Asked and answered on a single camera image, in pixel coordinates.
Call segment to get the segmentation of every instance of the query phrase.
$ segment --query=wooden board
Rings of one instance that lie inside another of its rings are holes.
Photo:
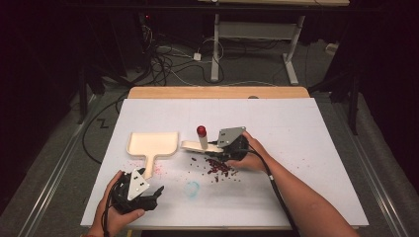
[[[309,98],[303,87],[134,87],[129,99]]]

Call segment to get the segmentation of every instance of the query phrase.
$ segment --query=hand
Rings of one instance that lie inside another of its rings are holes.
[[[243,131],[242,135],[246,137],[246,139],[249,141],[249,145],[253,147],[252,150],[259,153],[265,160],[266,159],[273,159],[271,155],[268,154],[268,152],[265,150],[263,145],[255,138],[252,137],[252,135],[249,134],[247,131]],[[262,161],[260,160],[257,155],[253,153],[247,153],[247,155],[241,160],[228,160],[225,162],[228,166],[232,166],[235,168],[247,168],[251,170],[258,170],[258,171],[264,171],[266,172],[266,169],[264,165],[262,164]]]
[[[102,197],[101,201],[99,201],[98,207],[96,208],[95,219],[93,220],[92,227],[89,230],[89,235],[93,236],[104,236],[104,231],[102,229],[102,214],[105,211],[106,201],[111,191],[112,186],[114,183],[120,178],[123,174],[122,171],[118,171],[115,176],[111,179],[108,183],[104,196]],[[113,207],[109,208],[108,210],[108,231],[110,236],[115,236],[118,232],[120,232],[126,225],[130,224],[131,222],[139,219],[142,215],[144,215],[145,211],[143,209],[137,209],[127,214],[120,214],[116,209]]]

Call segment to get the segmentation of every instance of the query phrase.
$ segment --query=small red object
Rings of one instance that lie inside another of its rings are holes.
[[[197,134],[199,137],[205,137],[207,135],[206,128],[202,125],[197,127]]]

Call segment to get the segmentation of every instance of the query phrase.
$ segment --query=blue mark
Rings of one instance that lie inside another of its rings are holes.
[[[197,182],[188,182],[184,187],[184,194],[188,198],[195,198],[200,190],[200,185]]]

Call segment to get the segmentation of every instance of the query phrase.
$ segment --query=human arm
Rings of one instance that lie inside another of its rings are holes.
[[[102,228],[102,215],[106,209],[106,202],[111,191],[112,186],[120,176],[123,174],[122,171],[118,171],[115,176],[108,183],[104,196],[99,201],[98,207],[96,208],[95,219],[93,220],[92,227],[89,229],[88,236],[102,237],[104,236],[104,230]],[[116,209],[110,207],[108,210],[108,231],[109,236],[115,236],[120,232],[126,225],[140,218],[145,211],[143,209],[137,209],[127,214],[120,214]]]
[[[358,236],[329,201],[276,161],[248,132],[244,131],[243,135],[269,167],[302,236]],[[248,153],[241,161],[229,160],[227,165],[267,172],[261,160],[253,153]]]

